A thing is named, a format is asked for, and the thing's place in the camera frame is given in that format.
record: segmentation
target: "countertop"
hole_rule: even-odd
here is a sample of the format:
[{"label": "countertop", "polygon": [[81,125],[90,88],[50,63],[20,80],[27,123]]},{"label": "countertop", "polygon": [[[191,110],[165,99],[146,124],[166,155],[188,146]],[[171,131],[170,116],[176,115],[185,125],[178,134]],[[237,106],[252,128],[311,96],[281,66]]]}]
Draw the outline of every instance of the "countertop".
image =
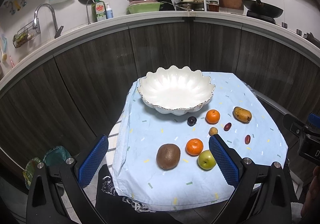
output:
[{"label": "countertop", "polygon": [[250,18],[243,15],[224,13],[224,12],[203,12],[203,11],[156,11],[148,13],[138,13],[125,15],[120,17],[115,17],[101,22],[92,23],[80,27],[78,29],[72,30],[65,33],[64,35],[56,38],[43,46],[37,48],[35,51],[30,53],[24,59],[22,59],[12,70],[10,70],[0,81],[0,91],[11,82],[11,80],[21,71],[27,68],[28,65],[41,60],[46,54],[48,54],[53,49],[56,49],[63,44],[68,43],[71,40],[85,36],[87,34],[92,34],[99,30],[113,27],[121,24],[126,24],[129,22],[143,22],[148,19],[161,19],[161,18],[181,18],[181,17],[193,17],[195,21],[208,22],[211,19],[212,23],[222,24],[226,26],[234,26],[242,28],[243,30],[251,31],[264,35],[268,38],[272,38],[280,43],[283,43],[297,52],[301,53],[312,62],[320,66],[320,49],[315,45],[304,39],[303,37],[297,35],[296,33],[282,28],[278,25],[274,25],[262,20]]}]

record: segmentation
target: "tangerine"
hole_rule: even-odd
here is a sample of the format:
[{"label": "tangerine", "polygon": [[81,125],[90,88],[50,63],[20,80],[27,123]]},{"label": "tangerine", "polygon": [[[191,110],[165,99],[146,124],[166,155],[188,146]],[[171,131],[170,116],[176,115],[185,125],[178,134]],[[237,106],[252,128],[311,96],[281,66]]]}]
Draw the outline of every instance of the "tangerine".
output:
[{"label": "tangerine", "polygon": [[186,152],[189,155],[192,155],[192,156],[200,155],[202,150],[203,150],[203,143],[198,138],[190,139],[186,144]]},{"label": "tangerine", "polygon": [[209,110],[205,116],[205,119],[210,124],[216,124],[220,119],[220,113],[217,110]]}]

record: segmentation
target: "scalloped bowl rim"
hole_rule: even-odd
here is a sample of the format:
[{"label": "scalloped bowl rim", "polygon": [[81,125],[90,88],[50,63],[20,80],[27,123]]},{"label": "scalloped bowl rim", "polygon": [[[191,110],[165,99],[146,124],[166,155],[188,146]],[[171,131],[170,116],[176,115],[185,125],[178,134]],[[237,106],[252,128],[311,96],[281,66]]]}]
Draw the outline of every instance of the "scalloped bowl rim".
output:
[{"label": "scalloped bowl rim", "polygon": [[[176,67],[176,66],[175,66],[175,65],[172,65],[172,66],[170,66],[168,69],[164,69],[163,67],[159,67],[159,68],[162,68],[162,69],[164,69],[164,70],[169,70],[171,67]],[[202,76],[202,77],[209,77],[209,79],[210,79],[209,84],[211,84],[211,77],[210,77],[210,76],[204,76],[204,75],[202,74],[202,71],[200,71],[200,73],[201,73],[201,76]],[[141,87],[141,79],[145,79],[146,77],[147,77],[147,76],[144,76],[144,77],[141,77],[141,78],[139,79],[139,84],[140,84],[139,87]],[[209,97],[207,100],[205,100],[204,102],[199,103],[198,105],[196,105],[196,106],[194,106],[194,107],[190,107],[190,108],[177,108],[177,109],[168,109],[168,108],[164,108],[164,107],[159,106],[159,105],[154,105],[154,104],[148,102],[148,101],[143,97],[142,93],[141,93],[140,90],[139,90],[139,87],[138,87],[137,89],[138,89],[139,94],[141,95],[142,100],[143,100],[145,103],[148,103],[148,104],[150,104],[150,105],[152,105],[152,106],[154,106],[154,107],[158,107],[158,108],[161,108],[161,109],[164,109],[164,110],[167,110],[167,111],[177,111],[177,110],[186,110],[186,111],[188,111],[188,110],[192,110],[192,109],[194,109],[194,108],[196,108],[196,107],[198,107],[198,106],[205,105],[207,102],[209,102],[209,101],[211,100],[211,98],[212,98],[212,96],[213,96],[213,91],[214,91],[214,89],[215,89],[215,87],[216,87],[215,84],[212,84],[212,85],[213,85],[213,89],[212,89],[212,91],[211,91],[210,97]]]}]

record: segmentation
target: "green apple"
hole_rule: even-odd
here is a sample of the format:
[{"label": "green apple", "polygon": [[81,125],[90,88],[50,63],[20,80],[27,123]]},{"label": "green apple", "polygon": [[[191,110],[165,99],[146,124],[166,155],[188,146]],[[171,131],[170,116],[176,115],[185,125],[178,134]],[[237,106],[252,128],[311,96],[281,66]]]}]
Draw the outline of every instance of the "green apple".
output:
[{"label": "green apple", "polygon": [[210,170],[217,164],[210,150],[202,151],[198,157],[198,164],[204,170]]}]

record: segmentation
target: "black wok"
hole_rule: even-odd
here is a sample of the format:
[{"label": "black wok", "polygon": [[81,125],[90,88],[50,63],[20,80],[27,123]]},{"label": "black wok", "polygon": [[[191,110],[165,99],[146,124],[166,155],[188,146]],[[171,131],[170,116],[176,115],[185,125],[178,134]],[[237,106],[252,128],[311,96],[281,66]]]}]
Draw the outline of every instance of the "black wok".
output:
[{"label": "black wok", "polygon": [[259,15],[264,15],[270,18],[277,18],[281,16],[283,10],[271,4],[263,3],[261,0],[243,0],[244,6],[249,11],[252,11]]}]

